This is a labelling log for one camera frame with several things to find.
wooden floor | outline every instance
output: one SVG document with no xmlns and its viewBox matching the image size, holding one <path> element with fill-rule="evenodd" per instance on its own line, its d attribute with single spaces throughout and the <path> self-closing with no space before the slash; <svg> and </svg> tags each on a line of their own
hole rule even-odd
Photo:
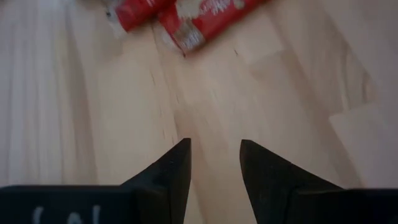
<svg viewBox="0 0 398 224">
<path fill-rule="evenodd" d="M 186 223 L 255 223 L 242 139 L 342 187 L 398 186 L 398 32 L 357 35 L 394 20 L 376 3 L 274 1 L 183 58 L 156 22 L 115 39 L 94 0 L 2 0 L 0 184 L 120 184 L 190 137 Z"/>
</svg>

red candy wrapper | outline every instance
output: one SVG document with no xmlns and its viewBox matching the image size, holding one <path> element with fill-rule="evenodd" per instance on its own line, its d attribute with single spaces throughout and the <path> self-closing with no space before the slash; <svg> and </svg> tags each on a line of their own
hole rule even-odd
<svg viewBox="0 0 398 224">
<path fill-rule="evenodd" d="M 182 0 L 162 11 L 159 21 L 184 53 L 216 37 L 262 0 Z"/>
<path fill-rule="evenodd" d="M 129 32 L 174 2 L 175 0 L 107 0 L 107 15 L 117 32 Z"/>
</svg>

red wrapper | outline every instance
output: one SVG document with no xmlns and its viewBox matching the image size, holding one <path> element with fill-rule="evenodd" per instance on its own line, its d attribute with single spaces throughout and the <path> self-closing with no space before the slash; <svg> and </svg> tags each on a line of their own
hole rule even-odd
<svg viewBox="0 0 398 224">
<path fill-rule="evenodd" d="M 174 2 L 175 0 L 116 1 L 109 7 L 108 16 L 113 18 L 113 22 L 118 22 L 124 31 L 129 32 Z"/>
<path fill-rule="evenodd" d="M 178 16 L 177 4 L 159 14 L 159 21 L 183 53 L 191 52 L 216 37 L 263 0 L 202 0 L 198 16 Z"/>
</svg>

black pointed object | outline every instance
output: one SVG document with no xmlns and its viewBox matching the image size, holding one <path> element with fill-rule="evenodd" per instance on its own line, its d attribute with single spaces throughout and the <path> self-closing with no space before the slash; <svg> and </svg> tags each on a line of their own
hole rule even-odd
<svg viewBox="0 0 398 224">
<path fill-rule="evenodd" d="M 240 161 L 258 224 L 398 223 L 397 190 L 344 190 L 249 140 Z"/>
<path fill-rule="evenodd" d="M 183 139 L 120 186 L 11 186 L 0 189 L 0 223 L 182 224 L 191 179 Z"/>
</svg>

black plastic part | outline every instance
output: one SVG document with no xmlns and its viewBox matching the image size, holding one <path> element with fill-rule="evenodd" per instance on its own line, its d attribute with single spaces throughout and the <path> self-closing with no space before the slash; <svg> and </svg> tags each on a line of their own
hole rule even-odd
<svg viewBox="0 0 398 224">
<path fill-rule="evenodd" d="M 190 143 L 181 140 L 120 186 L 1 188 L 0 223 L 182 224 L 191 178 Z"/>
<path fill-rule="evenodd" d="M 258 224 L 398 223 L 398 190 L 344 190 L 249 140 L 240 160 Z"/>
</svg>

